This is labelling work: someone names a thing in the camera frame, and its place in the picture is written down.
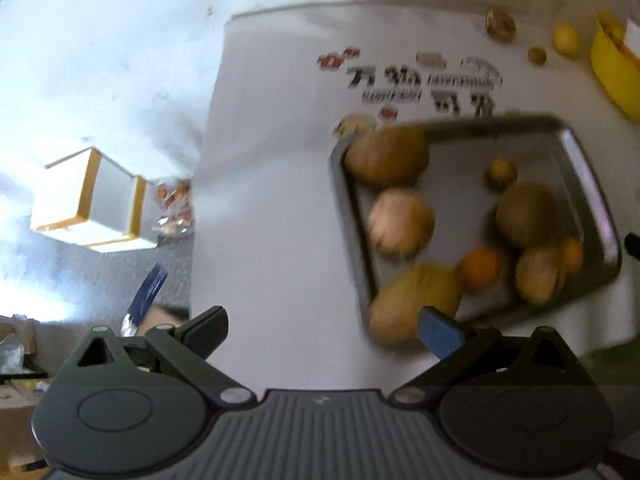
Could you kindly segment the yellow plastic bowl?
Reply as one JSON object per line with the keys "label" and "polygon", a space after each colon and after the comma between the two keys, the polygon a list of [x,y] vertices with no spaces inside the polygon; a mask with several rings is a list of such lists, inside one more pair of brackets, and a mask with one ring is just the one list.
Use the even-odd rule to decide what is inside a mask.
{"label": "yellow plastic bowl", "polygon": [[639,121],[639,66],[620,50],[624,26],[611,12],[596,14],[590,48],[594,76],[610,100],[633,122]]}

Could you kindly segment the white foam box yellow tape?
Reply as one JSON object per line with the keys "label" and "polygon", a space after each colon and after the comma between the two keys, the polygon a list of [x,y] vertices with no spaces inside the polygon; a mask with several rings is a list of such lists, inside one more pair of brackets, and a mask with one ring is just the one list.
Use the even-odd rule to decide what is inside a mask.
{"label": "white foam box yellow tape", "polygon": [[153,228],[160,211],[153,191],[152,185],[140,176],[130,179],[127,192],[109,186],[94,191],[81,246],[101,254],[155,248],[158,234]]}
{"label": "white foam box yellow tape", "polygon": [[95,148],[87,148],[54,162],[36,188],[30,228],[35,232],[60,229],[85,234],[94,191],[130,187],[130,172]]}

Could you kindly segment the white printed table mat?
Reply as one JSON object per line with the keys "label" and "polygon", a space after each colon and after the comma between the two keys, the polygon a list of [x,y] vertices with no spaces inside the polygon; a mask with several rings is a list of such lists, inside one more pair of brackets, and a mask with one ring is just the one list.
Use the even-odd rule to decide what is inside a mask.
{"label": "white printed table mat", "polygon": [[491,41],[480,15],[418,6],[306,6],[245,15],[224,30],[205,145],[194,178],[192,310],[230,318],[214,365],[255,391],[392,390],[433,362],[400,356],[363,333],[336,210],[334,128],[362,109],[347,67],[322,55],[355,47],[355,66],[412,65],[439,53],[450,68],[498,68],[500,112],[566,120],[586,149],[620,232],[639,226],[639,129],[603,95],[584,62],[537,68],[543,28],[521,24],[512,46]]}

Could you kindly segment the snack wrappers on floor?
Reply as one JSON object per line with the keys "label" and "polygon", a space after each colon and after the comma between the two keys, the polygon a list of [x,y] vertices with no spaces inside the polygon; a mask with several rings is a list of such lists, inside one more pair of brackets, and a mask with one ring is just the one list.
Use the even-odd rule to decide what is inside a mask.
{"label": "snack wrappers on floor", "polygon": [[155,200],[160,208],[160,218],[154,230],[160,237],[178,238],[193,232],[194,215],[191,198],[191,182],[188,180],[169,180],[157,185]]}

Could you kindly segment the yellow lemon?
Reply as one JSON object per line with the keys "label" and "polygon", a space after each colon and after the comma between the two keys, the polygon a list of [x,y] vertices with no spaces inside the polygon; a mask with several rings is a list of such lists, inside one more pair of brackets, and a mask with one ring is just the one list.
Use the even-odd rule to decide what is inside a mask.
{"label": "yellow lemon", "polygon": [[578,58],[582,50],[582,36],[570,24],[557,24],[552,35],[554,50],[564,58]]}

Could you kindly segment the dark metal tray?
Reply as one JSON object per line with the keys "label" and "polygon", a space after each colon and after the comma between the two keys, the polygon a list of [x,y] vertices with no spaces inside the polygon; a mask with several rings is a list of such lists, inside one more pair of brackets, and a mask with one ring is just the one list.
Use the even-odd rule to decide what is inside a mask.
{"label": "dark metal tray", "polygon": [[387,257],[370,241],[367,218],[378,191],[347,169],[352,140],[341,140],[331,154],[337,207],[363,318],[378,290],[405,270],[422,262],[456,266],[478,246],[498,250],[502,275],[493,289],[462,300],[458,320],[504,327],[541,315],[543,308],[526,304],[516,292],[514,266],[521,252],[495,222],[499,194],[491,188],[487,170],[498,156],[514,162],[520,181],[542,183],[553,194],[553,240],[580,240],[584,248],[582,268],[544,308],[557,309],[616,280],[622,251],[613,217],[582,144],[565,122],[532,114],[453,119],[431,122],[425,136],[431,161],[416,181],[416,192],[434,211],[435,231],[430,244],[408,260]]}

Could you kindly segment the wooden stool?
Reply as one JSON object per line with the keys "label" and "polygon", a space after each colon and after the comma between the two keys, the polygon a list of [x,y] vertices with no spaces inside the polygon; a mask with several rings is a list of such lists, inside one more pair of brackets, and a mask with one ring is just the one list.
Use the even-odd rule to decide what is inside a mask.
{"label": "wooden stool", "polygon": [[172,325],[180,327],[188,322],[190,312],[188,308],[170,306],[169,304],[152,304],[149,311],[136,330],[137,336],[144,336],[157,325]]}

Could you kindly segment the small orange tangerine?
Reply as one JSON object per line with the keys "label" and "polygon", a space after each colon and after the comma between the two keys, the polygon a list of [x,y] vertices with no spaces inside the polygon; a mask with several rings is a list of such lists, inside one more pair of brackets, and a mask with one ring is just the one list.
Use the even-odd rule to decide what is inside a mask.
{"label": "small orange tangerine", "polygon": [[494,248],[480,246],[471,250],[461,260],[458,271],[466,292],[487,292],[500,281],[502,260]]}
{"label": "small orange tangerine", "polygon": [[566,274],[576,274],[584,265],[584,245],[581,240],[568,238],[561,244],[561,257]]}

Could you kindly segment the blue white carton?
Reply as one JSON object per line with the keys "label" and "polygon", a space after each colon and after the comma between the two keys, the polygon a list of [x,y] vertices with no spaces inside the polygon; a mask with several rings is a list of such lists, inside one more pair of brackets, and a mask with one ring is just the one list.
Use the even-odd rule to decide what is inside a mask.
{"label": "blue white carton", "polygon": [[167,272],[159,264],[152,267],[152,270],[138,288],[122,319],[120,334],[123,337],[132,337],[137,333],[152,304],[154,304],[158,293],[163,288],[167,277]]}

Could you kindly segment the brown kiwi fruit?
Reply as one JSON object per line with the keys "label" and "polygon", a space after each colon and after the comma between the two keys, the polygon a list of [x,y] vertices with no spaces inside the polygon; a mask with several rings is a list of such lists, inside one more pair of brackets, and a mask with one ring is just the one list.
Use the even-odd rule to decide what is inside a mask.
{"label": "brown kiwi fruit", "polygon": [[496,225],[515,246],[526,248],[544,244],[553,234],[558,216],[555,196],[540,182],[509,186],[498,201]]}
{"label": "brown kiwi fruit", "polygon": [[454,318],[463,296],[456,271],[449,266],[421,263],[383,286],[368,312],[369,335],[387,347],[413,347],[418,342],[418,317],[434,307]]}
{"label": "brown kiwi fruit", "polygon": [[352,141],[344,156],[344,166],[355,178],[379,188],[413,186],[430,162],[430,142],[424,125],[363,133]]}

